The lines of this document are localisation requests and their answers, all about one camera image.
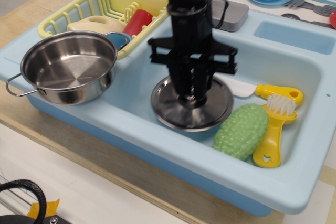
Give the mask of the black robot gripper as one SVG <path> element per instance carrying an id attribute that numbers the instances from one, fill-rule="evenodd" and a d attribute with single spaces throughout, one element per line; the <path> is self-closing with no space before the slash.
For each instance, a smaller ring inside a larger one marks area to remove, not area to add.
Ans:
<path id="1" fill-rule="evenodd" d="M 203 106 L 213 74 L 236 73 L 237 49 L 213 38 L 210 8 L 170 15 L 173 35 L 148 40 L 152 48 L 151 61 L 168 66 L 174 89 L 180 97 L 194 95 L 195 106 Z"/>

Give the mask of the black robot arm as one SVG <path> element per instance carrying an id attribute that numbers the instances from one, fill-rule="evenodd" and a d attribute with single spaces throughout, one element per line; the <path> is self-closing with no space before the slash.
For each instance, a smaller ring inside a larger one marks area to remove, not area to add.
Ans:
<path id="1" fill-rule="evenodd" d="M 237 49 L 213 38 L 212 0 L 169 0 L 172 37 L 150 39 L 151 61 L 167 66 L 179 100 L 206 102 L 214 73 L 236 72 Z"/>

